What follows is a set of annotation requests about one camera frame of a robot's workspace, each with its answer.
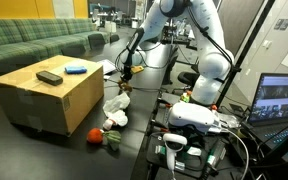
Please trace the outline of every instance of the remote control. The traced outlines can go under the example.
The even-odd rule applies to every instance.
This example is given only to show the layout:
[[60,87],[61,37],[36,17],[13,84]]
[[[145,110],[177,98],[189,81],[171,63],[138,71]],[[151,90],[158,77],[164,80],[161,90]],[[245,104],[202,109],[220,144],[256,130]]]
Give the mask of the remote control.
[[61,76],[55,75],[48,71],[40,71],[36,73],[36,77],[37,79],[44,81],[48,84],[51,84],[53,86],[57,86],[63,83],[63,78]]

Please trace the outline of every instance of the brown cardboard box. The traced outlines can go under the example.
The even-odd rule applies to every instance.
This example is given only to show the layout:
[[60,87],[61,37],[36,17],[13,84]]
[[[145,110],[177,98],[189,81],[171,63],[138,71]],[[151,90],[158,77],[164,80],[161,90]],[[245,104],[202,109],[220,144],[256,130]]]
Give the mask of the brown cardboard box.
[[[64,67],[83,65],[87,72],[68,75]],[[49,71],[63,78],[52,86],[36,78]],[[0,104],[14,124],[69,136],[104,94],[103,67],[86,60],[55,56],[0,76]]]

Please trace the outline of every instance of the floor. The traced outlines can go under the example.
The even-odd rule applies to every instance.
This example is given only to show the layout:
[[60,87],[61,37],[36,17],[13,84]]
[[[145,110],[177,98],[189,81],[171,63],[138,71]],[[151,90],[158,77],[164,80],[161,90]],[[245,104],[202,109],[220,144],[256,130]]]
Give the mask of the floor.
[[[127,26],[121,26],[120,28],[117,29],[117,34],[120,36],[120,38],[123,37],[129,37],[132,36],[133,33],[135,32],[135,29],[132,29],[130,27]],[[178,61],[181,62],[189,62],[189,63],[195,63],[196,59],[197,59],[197,51],[191,50],[191,49],[187,49],[184,45],[180,45],[179,48],[179,57],[178,57]],[[189,71],[189,72],[194,72],[189,65],[183,64],[183,63],[179,63],[177,62],[173,68],[173,71],[171,73],[171,81],[173,82],[172,85],[166,85],[163,86],[163,88],[167,89],[169,92],[172,92],[172,90],[174,88],[178,88],[178,87],[183,87],[185,86],[184,84],[182,84],[181,82],[179,82],[177,80],[177,76],[180,72],[183,71]],[[237,86],[232,83],[228,92],[226,93],[226,98],[224,98],[224,100],[221,103],[221,106],[225,106],[227,108],[229,108],[229,104],[236,104],[238,105],[237,102],[246,104],[246,105],[250,105],[250,102],[248,102],[248,100],[245,98],[245,96],[242,94],[242,92],[237,88]],[[140,165],[135,166],[134,171],[138,174],[143,173],[143,169],[140,169]],[[176,179],[181,179],[181,180],[190,180],[192,178],[183,176],[181,174],[176,173],[175,175]],[[172,174],[170,171],[161,168],[157,174],[156,177],[157,180],[169,180],[172,179]]]

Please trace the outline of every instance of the white cable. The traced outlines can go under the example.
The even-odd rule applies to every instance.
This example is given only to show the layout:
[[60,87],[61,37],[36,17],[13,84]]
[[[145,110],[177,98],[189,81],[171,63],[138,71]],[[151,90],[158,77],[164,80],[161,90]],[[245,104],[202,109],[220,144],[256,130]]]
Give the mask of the white cable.
[[249,159],[250,159],[249,154],[248,154],[247,147],[246,147],[246,145],[244,144],[244,142],[242,141],[242,139],[239,138],[235,133],[233,133],[232,131],[230,131],[230,130],[228,130],[228,129],[223,129],[223,130],[224,130],[224,132],[227,131],[227,132],[229,132],[230,134],[232,134],[233,136],[235,136],[235,137],[242,143],[242,145],[243,145],[244,148],[245,148],[245,153],[246,153],[246,165],[245,165],[245,170],[244,170],[243,176],[242,176],[242,178],[241,178],[241,180],[243,180],[243,179],[245,178],[246,173],[247,173],[248,163],[249,163]]

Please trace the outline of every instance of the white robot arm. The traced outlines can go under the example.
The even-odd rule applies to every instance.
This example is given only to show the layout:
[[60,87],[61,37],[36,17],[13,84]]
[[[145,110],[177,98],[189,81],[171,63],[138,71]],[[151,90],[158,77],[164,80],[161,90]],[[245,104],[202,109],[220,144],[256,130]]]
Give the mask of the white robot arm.
[[193,124],[199,131],[207,132],[216,120],[206,107],[213,103],[234,64],[232,53],[225,49],[223,29],[213,1],[155,0],[144,23],[136,30],[127,44],[127,51],[121,56],[124,64],[121,82],[128,83],[132,78],[131,66],[138,65],[137,63],[140,62],[138,59],[142,55],[138,56],[139,52],[136,51],[139,44],[156,37],[162,31],[166,21],[172,17],[186,17],[191,24],[198,46],[200,76],[191,94],[192,103],[185,105],[191,110],[196,108],[198,110],[190,115],[182,115],[186,118],[177,118],[181,116],[177,112],[181,112],[184,105],[175,106],[172,111],[176,113],[169,117],[169,123],[174,126]]

